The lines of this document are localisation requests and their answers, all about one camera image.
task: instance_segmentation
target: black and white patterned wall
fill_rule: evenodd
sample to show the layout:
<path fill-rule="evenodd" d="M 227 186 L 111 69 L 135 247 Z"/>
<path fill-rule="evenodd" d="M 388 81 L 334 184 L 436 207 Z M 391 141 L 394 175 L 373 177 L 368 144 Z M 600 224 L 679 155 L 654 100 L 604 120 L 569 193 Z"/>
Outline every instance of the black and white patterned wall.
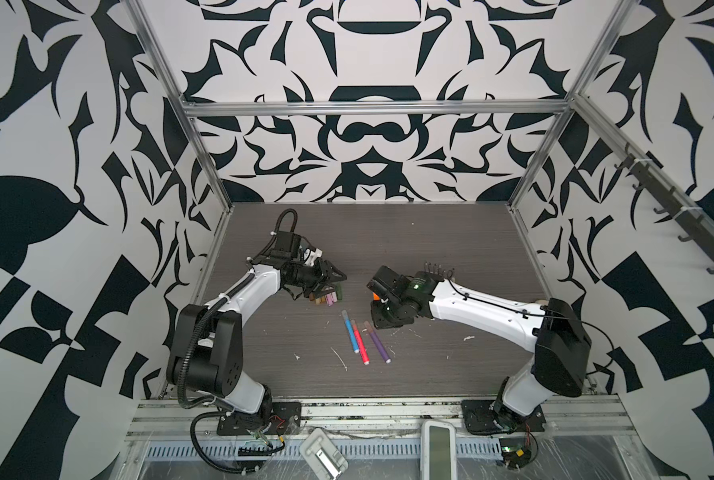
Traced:
<path fill-rule="evenodd" d="M 221 212 L 117 0 L 0 1 L 0 478 L 110 473 Z"/>
<path fill-rule="evenodd" d="M 642 0 L 592 100 L 714 218 L 714 0 Z M 578 116 L 520 205 L 553 294 L 645 446 L 714 479 L 714 267 Z"/>
<path fill-rule="evenodd" d="M 187 101 L 563 98 L 613 0 L 144 0 Z M 203 118 L 235 201 L 508 200 L 548 114 Z"/>

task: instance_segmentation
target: table surface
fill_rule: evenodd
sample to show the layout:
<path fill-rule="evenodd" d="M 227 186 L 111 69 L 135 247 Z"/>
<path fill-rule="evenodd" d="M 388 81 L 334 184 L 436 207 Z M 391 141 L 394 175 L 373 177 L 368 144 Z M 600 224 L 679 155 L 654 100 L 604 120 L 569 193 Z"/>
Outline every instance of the table surface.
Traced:
<path fill-rule="evenodd" d="M 378 331 L 391 364 L 381 361 L 366 337 L 371 362 L 364 366 L 341 316 L 346 309 L 360 324 L 370 320 L 372 295 L 366 284 L 381 265 L 413 275 L 425 261 L 455 267 L 456 282 L 468 288 L 523 302 L 544 298 L 503 204 L 237 204 L 205 299 L 227 290 L 247 271 L 246 257 L 266 244 L 277 216 L 288 207 L 298 211 L 295 233 L 306 236 L 348 278 L 342 283 L 343 301 L 333 306 L 303 298 L 294 302 L 280 291 L 246 323 L 244 369 L 273 395 L 492 395 L 530 358 L 482 330 L 420 319 Z"/>

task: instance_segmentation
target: red marker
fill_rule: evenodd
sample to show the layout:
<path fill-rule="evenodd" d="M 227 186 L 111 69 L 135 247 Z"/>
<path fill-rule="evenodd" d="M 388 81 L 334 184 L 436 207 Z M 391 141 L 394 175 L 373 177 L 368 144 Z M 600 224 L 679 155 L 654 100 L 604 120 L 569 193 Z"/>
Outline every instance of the red marker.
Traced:
<path fill-rule="evenodd" d="M 365 365 L 370 364 L 370 359 L 368 358 L 368 352 L 364 349 L 364 343 L 362 343 L 362 335 L 359 334 L 359 329 L 357 328 L 357 323 L 353 320 L 352 330 L 354 331 L 354 337 L 357 339 L 357 346 L 359 346 L 359 353 L 362 355 L 362 363 Z"/>

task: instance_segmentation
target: white plastic device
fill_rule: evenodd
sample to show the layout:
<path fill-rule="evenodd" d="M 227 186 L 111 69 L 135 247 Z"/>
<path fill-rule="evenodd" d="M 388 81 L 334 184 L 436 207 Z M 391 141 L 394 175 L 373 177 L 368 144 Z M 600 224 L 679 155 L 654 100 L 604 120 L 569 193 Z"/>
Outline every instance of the white plastic device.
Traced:
<path fill-rule="evenodd" d="M 420 428 L 420 477 L 422 480 L 458 480 L 455 427 L 427 420 Z"/>

